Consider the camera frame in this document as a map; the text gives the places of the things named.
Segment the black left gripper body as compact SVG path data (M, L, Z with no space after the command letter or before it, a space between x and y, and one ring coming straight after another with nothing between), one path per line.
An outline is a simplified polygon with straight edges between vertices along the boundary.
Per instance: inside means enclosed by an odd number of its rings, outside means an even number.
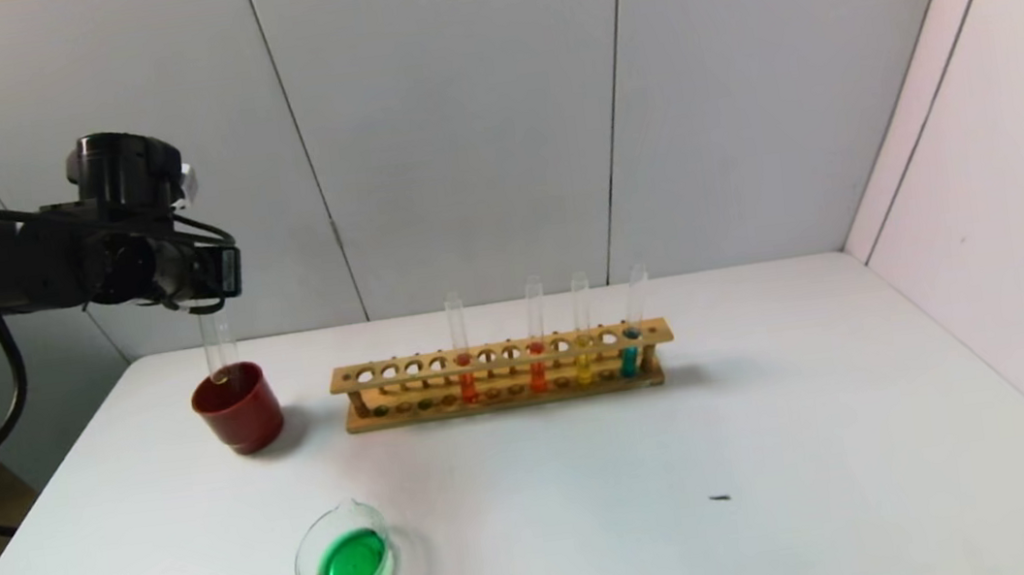
M151 238L154 298L157 303L187 303L240 296L240 250L202 238Z

